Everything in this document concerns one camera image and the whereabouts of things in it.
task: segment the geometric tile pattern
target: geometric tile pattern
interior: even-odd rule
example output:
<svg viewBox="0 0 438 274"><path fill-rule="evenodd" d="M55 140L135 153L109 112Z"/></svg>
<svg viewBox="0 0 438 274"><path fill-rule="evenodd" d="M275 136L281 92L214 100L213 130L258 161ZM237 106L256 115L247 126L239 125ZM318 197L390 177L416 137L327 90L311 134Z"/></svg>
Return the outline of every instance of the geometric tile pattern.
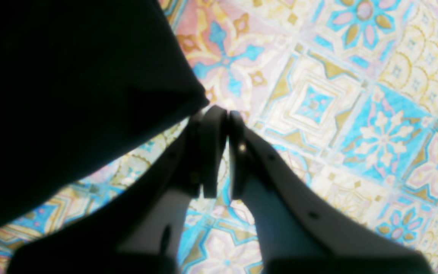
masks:
<svg viewBox="0 0 438 274"><path fill-rule="evenodd" d="M158 2L212 104L240 111L324 201L438 274L438 0ZM0 273L20 246L134 184L186 124L1 227ZM184 274L263 269L254 216L229 194L227 149L217 198L189 205Z"/></svg>

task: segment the black fabric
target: black fabric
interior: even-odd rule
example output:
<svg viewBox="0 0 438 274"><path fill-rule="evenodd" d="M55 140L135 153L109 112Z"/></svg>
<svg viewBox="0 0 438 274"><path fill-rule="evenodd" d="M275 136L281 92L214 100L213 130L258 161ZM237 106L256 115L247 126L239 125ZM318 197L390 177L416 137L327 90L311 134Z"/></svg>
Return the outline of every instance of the black fabric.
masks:
<svg viewBox="0 0 438 274"><path fill-rule="evenodd" d="M157 0L0 1L0 226L207 104Z"/></svg>

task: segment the patterned tile floor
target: patterned tile floor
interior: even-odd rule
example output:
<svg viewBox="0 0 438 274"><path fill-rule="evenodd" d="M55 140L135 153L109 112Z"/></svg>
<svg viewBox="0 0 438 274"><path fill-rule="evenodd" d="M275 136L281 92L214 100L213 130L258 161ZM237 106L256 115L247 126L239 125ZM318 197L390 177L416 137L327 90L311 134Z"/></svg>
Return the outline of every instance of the patterned tile floor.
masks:
<svg viewBox="0 0 438 274"><path fill-rule="evenodd" d="M239 110L319 196L421 251L438 274L438 0L160 0L213 104ZM186 121L0 228L0 273L24 243L90 214L153 164ZM190 204L185 273L261 272L254 218Z"/></svg>

